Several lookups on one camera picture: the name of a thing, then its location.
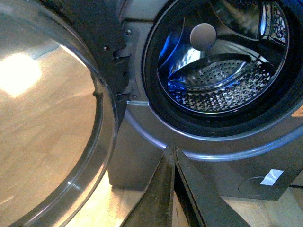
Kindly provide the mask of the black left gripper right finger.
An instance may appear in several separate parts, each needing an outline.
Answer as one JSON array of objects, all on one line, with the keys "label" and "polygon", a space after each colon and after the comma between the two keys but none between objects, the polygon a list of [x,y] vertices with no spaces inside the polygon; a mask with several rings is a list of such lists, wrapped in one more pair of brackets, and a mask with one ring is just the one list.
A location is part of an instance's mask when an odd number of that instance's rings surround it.
[{"label": "black left gripper right finger", "polygon": [[248,227],[177,147],[172,149],[175,192],[190,227]]}]

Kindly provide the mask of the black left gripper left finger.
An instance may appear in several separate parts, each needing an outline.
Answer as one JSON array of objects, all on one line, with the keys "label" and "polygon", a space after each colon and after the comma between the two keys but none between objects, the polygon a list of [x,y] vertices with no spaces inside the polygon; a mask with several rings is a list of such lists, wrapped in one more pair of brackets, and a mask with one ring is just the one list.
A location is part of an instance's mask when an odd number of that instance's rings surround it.
[{"label": "black left gripper left finger", "polygon": [[170,227],[175,181],[174,148],[167,146],[150,183],[122,227]]}]

